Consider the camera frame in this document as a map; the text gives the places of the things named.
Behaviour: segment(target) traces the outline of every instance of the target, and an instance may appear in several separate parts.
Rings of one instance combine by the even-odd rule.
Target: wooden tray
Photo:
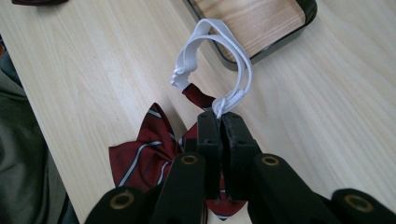
[[[255,63],[279,49],[316,16],[315,0],[184,0],[196,20],[224,21]],[[215,52],[228,68],[235,70],[233,55],[212,42]]]

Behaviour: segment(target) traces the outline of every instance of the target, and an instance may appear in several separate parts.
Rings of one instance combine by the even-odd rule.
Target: maroon bow tie
[[[62,2],[67,2],[67,0],[12,0],[12,4],[24,5],[24,6],[48,6],[55,5]]]
[[[183,94],[202,109],[210,108],[214,100],[193,84]],[[160,106],[152,105],[144,117],[136,141],[109,149],[115,185],[148,191],[162,183],[169,173],[173,158],[182,153],[185,139],[189,138],[197,138],[196,123],[177,141]],[[246,202],[232,202],[226,198],[222,177],[219,185],[223,188],[220,190],[220,199],[207,200],[206,205],[220,219],[225,220],[238,212]]]

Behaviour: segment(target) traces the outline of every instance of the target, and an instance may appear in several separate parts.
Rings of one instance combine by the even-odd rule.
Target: brass grommet
[[[374,210],[373,205],[358,195],[348,194],[344,197],[344,200],[349,204],[351,207],[355,208],[358,211],[369,213]]]
[[[279,160],[272,156],[265,156],[262,157],[262,162],[266,165],[276,166],[279,165]]]
[[[181,158],[181,162],[183,162],[186,165],[192,165],[198,162],[198,158],[195,156],[184,156]]]
[[[110,206],[113,209],[124,209],[128,207],[131,203],[134,202],[134,195],[129,192],[125,191],[119,194],[116,194],[110,200]]]

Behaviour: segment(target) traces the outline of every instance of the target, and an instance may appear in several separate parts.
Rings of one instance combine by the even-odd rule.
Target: wooden table
[[[108,147],[135,140],[153,102],[177,136],[201,112],[169,85],[195,21],[181,1],[10,2],[0,2],[0,31],[83,221],[114,188]],[[315,192],[359,189],[396,211],[396,2],[317,2],[302,35],[254,64],[234,112]],[[199,64],[191,80],[204,92],[231,89],[235,72],[207,44]]]

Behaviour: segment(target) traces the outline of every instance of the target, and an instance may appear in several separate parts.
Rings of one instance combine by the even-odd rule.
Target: white strap
[[[211,27],[215,28],[219,35],[209,35],[208,33]],[[251,62],[247,53],[222,21],[215,19],[202,19],[198,21],[190,39],[177,56],[176,67],[174,74],[172,75],[171,84],[179,88],[181,91],[190,85],[189,75],[198,67],[197,50],[201,43],[206,39],[214,40],[229,50],[235,57],[236,64],[238,65],[238,78],[236,80],[235,87],[225,96],[217,98],[212,104],[213,112],[219,119],[221,118],[221,115],[232,110],[239,101],[242,100],[245,94],[248,93],[253,77]],[[239,89],[241,81],[245,76],[246,69],[248,74],[247,85],[245,88]]]

